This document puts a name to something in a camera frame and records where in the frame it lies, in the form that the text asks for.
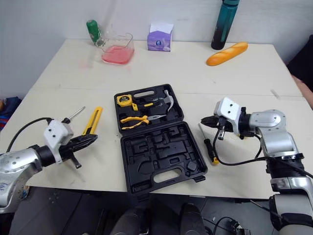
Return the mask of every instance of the table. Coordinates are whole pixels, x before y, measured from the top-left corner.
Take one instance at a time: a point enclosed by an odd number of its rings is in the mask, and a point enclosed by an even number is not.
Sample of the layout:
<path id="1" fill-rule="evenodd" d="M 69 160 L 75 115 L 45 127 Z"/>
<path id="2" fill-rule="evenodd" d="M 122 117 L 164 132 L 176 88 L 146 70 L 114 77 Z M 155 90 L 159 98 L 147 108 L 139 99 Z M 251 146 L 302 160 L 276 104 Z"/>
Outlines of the table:
<path id="1" fill-rule="evenodd" d="M 169 53 L 147 51 L 144 41 L 135 41 L 134 46 L 130 63 L 117 66 L 104 64 L 100 51 L 87 40 L 65 41 L 1 132 L 0 152 L 6 150 L 14 134 L 27 122 L 40 117 L 62 120 L 82 106 L 86 109 L 71 123 L 74 135 L 83 132 L 94 108 L 102 106 L 104 111 L 96 130 L 99 138 L 75 153 L 82 164 L 80 169 L 75 169 L 70 161 L 54 164 L 33 176 L 28 185 L 126 191 L 113 96 L 164 83 L 173 87 L 209 171 L 205 181 L 189 180 L 156 193 L 261 199 L 273 194 L 265 162 L 241 166 L 210 164 L 198 123 L 212 115 L 216 102 L 224 96 L 247 106 L 249 113 L 266 109 L 285 113 L 287 128 L 306 157 L 306 170 L 313 172 L 313 114 L 273 45 L 249 45 L 245 53 L 216 67 L 205 64 L 215 53 L 208 43 L 173 42 L 174 49 Z M 43 145 L 45 127 L 42 122 L 26 129 L 12 149 Z M 213 138 L 216 130 L 205 128 L 205 132 Z M 226 133 L 225 140 L 218 144 L 221 158 L 228 162 L 251 159 L 258 148 L 256 138 L 242 141 L 232 133 Z"/>

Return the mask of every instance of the teal water bottle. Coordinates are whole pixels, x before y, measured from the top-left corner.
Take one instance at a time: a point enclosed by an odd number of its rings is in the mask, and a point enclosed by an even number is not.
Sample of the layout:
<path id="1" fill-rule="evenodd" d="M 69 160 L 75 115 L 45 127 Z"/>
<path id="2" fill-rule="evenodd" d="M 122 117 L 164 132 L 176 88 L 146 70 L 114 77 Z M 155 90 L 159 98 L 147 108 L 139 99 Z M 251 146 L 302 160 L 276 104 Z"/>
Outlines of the teal water bottle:
<path id="1" fill-rule="evenodd" d="M 239 0 L 223 0 L 211 43 L 213 49 L 220 50 L 225 46 L 238 4 Z"/>

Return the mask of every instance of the pliers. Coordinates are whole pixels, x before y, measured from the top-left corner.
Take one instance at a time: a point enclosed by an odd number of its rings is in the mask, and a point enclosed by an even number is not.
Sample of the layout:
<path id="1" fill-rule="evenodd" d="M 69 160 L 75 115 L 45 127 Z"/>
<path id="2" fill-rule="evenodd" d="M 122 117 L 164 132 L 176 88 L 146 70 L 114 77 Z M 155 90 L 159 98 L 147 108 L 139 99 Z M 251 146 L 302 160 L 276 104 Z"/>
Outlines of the pliers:
<path id="1" fill-rule="evenodd" d="M 134 127 L 137 127 L 137 126 L 140 126 L 141 124 L 146 124 L 148 125 L 151 121 L 151 120 L 155 120 L 155 119 L 158 119 L 160 117 L 164 117 L 166 115 L 153 115 L 153 116 L 147 116 L 147 115 L 144 115 L 142 117 L 127 117 L 127 118 L 124 118 L 122 119 L 120 122 L 121 123 L 125 123 L 125 122 L 128 122 L 128 121 L 140 121 L 139 123 L 133 125 L 133 126 L 129 126 L 129 127 L 122 127 L 122 130 L 128 130 L 128 129 L 133 129 Z"/>

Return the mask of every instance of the purple tissue box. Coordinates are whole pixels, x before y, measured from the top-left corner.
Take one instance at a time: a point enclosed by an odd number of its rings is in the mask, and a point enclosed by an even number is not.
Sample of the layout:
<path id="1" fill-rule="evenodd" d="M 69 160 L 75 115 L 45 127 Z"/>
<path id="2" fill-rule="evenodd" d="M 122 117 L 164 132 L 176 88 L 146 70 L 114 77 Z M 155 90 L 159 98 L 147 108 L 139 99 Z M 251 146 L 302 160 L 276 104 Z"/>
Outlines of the purple tissue box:
<path id="1" fill-rule="evenodd" d="M 171 51 L 173 24 L 151 24 L 148 50 Z"/>

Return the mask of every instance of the yellow screwdriver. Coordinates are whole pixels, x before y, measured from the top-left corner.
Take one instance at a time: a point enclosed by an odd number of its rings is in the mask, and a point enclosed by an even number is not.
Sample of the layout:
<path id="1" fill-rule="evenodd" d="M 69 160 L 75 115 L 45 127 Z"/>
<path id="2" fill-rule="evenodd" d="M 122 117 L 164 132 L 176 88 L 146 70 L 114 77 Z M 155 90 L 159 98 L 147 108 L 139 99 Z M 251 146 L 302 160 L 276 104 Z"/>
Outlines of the yellow screwdriver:
<path id="1" fill-rule="evenodd" d="M 207 149 L 207 153 L 209 154 L 209 157 L 210 157 L 210 159 L 211 159 L 211 162 L 213 163 L 213 164 L 218 164 L 218 163 L 220 163 L 219 162 L 219 160 L 217 160 L 217 158 L 216 158 L 216 156 L 215 156 L 215 153 L 214 153 L 214 151 L 213 151 L 213 147 L 212 147 L 212 145 L 211 145 L 211 141 L 210 141 L 210 139 L 209 138 L 207 138 L 206 136 L 205 136 L 205 134 L 204 134 L 204 132 L 203 132 L 203 130 L 202 130 L 202 127 L 201 127 L 201 124 L 199 123 L 199 127 L 200 127 L 200 130 L 201 130 L 201 132 L 202 132 L 202 134 L 203 134 L 203 136 L 204 136 L 204 144 L 205 144 L 205 146 L 206 146 L 206 149 Z"/>

